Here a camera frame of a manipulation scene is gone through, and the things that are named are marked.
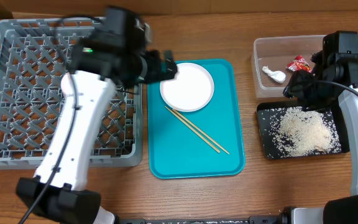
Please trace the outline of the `red snack wrapper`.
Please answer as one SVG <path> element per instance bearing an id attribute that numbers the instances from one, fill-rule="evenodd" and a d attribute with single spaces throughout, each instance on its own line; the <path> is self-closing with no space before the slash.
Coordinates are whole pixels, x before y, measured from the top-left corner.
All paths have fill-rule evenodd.
<path id="1" fill-rule="evenodd" d="M 293 59 L 293 61 L 287 65 L 287 69 L 289 69 L 290 71 L 293 71 L 293 72 L 296 72 L 299 70 L 305 70 L 307 72 L 312 71 L 308 62 L 301 55 L 298 55 L 297 57 L 295 57 Z"/>

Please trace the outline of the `white tissue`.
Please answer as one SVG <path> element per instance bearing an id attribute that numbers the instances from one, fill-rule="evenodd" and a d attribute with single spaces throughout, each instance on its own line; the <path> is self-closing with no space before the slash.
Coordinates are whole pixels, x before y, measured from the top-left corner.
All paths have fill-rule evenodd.
<path id="1" fill-rule="evenodd" d="M 272 70 L 269 69 L 268 66 L 262 67 L 262 71 L 277 83 L 282 84 L 286 80 L 286 75 L 282 71 L 279 71 L 279 70 L 272 71 Z"/>

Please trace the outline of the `large white plate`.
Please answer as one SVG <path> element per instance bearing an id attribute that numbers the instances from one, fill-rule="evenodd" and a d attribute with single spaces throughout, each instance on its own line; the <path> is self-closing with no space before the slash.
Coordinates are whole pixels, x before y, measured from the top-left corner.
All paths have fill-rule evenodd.
<path id="1" fill-rule="evenodd" d="M 179 63 L 174 79 L 160 83 L 163 101 L 181 112 L 194 112 L 204 108 L 214 94 L 211 74 L 195 63 Z"/>

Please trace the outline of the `white rice pile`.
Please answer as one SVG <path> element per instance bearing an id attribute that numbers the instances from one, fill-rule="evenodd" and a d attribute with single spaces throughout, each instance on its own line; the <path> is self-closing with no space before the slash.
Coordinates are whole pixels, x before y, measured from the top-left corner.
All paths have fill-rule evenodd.
<path id="1" fill-rule="evenodd" d="M 266 137 L 280 158 L 341 152 L 332 112 L 303 111 L 300 106 L 267 110 Z"/>

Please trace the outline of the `wooden chopstick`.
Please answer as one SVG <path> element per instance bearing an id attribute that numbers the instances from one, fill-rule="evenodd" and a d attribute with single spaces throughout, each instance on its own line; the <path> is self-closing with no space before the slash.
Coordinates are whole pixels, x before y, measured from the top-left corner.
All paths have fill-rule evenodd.
<path id="1" fill-rule="evenodd" d="M 202 136 L 195 128 L 193 128 L 189 123 L 187 123 L 183 118 L 180 118 L 180 116 L 177 113 L 175 113 L 172 109 L 170 109 L 167 106 L 165 106 L 165 109 L 167 109 L 169 112 L 171 112 L 172 115 L 174 115 L 177 119 L 179 119 L 187 128 L 189 128 L 191 131 L 193 131 L 199 138 L 201 138 L 207 145 L 209 145 L 211 148 L 213 148 L 217 153 L 221 152 L 211 142 L 209 142 L 204 136 Z"/>
<path id="2" fill-rule="evenodd" d="M 180 118 L 183 118 L 187 123 L 189 123 L 193 128 L 195 128 L 202 136 L 204 136 L 209 142 L 211 142 L 216 148 L 218 148 L 220 151 L 225 152 L 226 154 L 229 154 L 229 152 L 223 148 L 220 144 L 218 144 L 213 138 L 211 138 L 209 135 L 207 135 L 204 131 L 202 131 L 199 127 L 197 127 L 194 123 L 192 123 L 189 119 L 184 117 L 181 113 L 179 113 L 177 110 L 172 109 L 175 113 L 177 113 Z"/>

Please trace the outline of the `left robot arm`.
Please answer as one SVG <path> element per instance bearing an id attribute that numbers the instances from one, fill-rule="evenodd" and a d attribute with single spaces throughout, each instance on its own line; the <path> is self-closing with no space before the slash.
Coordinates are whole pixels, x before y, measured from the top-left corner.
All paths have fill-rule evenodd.
<path id="1" fill-rule="evenodd" d="M 177 65 L 171 51 L 147 50 L 151 31 L 140 16 L 110 6 L 106 17 L 64 60 L 64 105 L 47 153 L 31 178 L 19 179 L 16 194 L 27 214 L 58 223 L 118 223 L 86 190 L 90 155 L 117 86 L 132 88 L 171 80 Z"/>

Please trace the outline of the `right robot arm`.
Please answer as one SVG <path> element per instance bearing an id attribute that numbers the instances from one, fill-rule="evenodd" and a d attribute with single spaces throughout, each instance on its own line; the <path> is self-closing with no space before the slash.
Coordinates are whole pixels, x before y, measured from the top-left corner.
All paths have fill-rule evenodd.
<path id="1" fill-rule="evenodd" d="M 331 200 L 323 208 L 288 207 L 281 223 L 358 223 L 358 34 L 336 31 L 323 38 L 322 51 L 314 54 L 313 74 L 296 71 L 283 91 L 296 97 L 305 111 L 338 107 L 347 131 L 352 182 L 348 197 Z"/>

